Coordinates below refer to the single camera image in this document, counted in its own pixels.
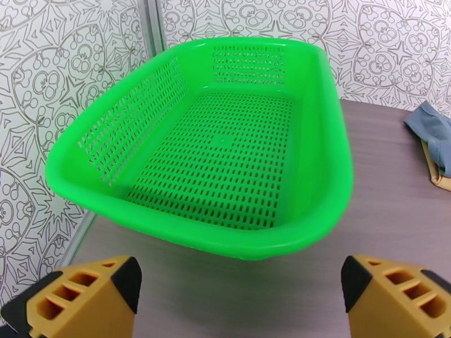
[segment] basket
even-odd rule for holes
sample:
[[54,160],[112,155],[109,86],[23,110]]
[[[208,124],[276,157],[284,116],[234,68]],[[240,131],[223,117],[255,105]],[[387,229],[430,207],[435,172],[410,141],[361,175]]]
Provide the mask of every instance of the basket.
[[59,137],[46,179],[132,230],[261,260],[326,236],[353,175],[325,52],[228,37],[178,45],[113,86]]

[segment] cloth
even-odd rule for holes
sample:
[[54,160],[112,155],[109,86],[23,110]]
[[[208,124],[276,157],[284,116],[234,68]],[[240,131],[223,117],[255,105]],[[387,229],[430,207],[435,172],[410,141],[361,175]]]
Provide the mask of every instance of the cloth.
[[429,156],[440,174],[451,177],[451,119],[437,112],[425,101],[404,123],[426,142]]
[[423,146],[423,150],[425,151],[427,166],[429,167],[429,173],[431,174],[432,183],[437,187],[446,189],[451,192],[451,178],[445,177],[440,173],[439,168],[429,155],[427,143],[422,140],[421,145]]

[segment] gray table surface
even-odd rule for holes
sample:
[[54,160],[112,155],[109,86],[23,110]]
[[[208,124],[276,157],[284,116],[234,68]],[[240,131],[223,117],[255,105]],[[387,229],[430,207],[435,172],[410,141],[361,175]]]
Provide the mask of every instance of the gray table surface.
[[355,188],[325,239],[245,262],[133,232],[97,217],[74,264],[127,254],[143,270],[134,337],[350,336],[340,284],[347,255],[425,265],[451,279],[451,193],[433,186],[408,112],[344,101]]

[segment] perforated base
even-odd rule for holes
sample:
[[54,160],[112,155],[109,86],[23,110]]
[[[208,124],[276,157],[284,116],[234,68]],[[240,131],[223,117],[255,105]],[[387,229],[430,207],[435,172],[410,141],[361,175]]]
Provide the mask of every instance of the perforated base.
[[293,103],[207,90],[173,127],[125,200],[234,229],[281,224]]

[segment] ventilation hole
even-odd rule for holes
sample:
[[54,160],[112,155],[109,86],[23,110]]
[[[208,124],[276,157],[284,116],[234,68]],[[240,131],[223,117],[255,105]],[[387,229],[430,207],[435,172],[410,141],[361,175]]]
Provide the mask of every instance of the ventilation hole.
[[421,305],[420,308],[431,318],[438,318],[446,311],[446,302],[438,295]]
[[419,296],[422,296],[428,292],[430,292],[431,290],[426,287],[423,283],[419,283],[416,286],[406,289],[404,290],[404,294],[406,294],[409,298],[416,299]]
[[80,295],[79,292],[72,290],[66,286],[60,286],[58,287],[53,294],[58,295],[59,297],[62,297],[63,299],[66,299],[68,301],[73,301],[78,295]]
[[58,314],[60,314],[64,308],[53,303],[49,299],[45,298],[37,305],[37,312],[41,317],[46,318],[47,320],[55,319]]
[[400,284],[400,283],[403,283],[403,282],[413,279],[413,276],[410,275],[405,270],[398,270],[391,274],[385,275],[385,277],[388,278],[394,284]]
[[81,284],[83,286],[90,286],[95,280],[97,280],[97,276],[86,274],[86,273],[77,273],[73,277],[69,279],[74,283]]

